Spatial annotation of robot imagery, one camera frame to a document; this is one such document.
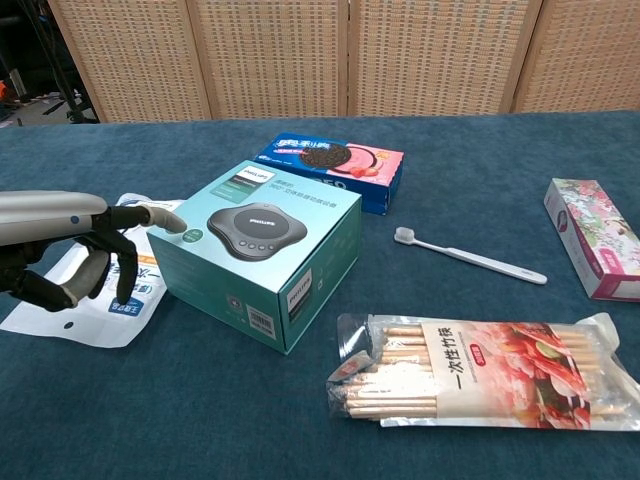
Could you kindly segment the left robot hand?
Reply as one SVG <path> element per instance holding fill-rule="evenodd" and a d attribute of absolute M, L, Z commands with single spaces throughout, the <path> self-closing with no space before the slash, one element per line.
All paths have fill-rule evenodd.
<path fill-rule="evenodd" d="M 1 193 L 1 291 L 14 298 L 59 312 L 94 299 L 102 291 L 117 258 L 120 273 L 116 299 L 129 301 L 138 275 L 138 254 L 123 231 L 160 227 L 172 234 L 187 224 L 169 210 L 154 206 L 112 206 L 102 197 L 56 190 L 14 190 Z M 88 256 L 66 282 L 56 284 L 28 267 L 43 258 L 50 245 L 72 240 Z"/>

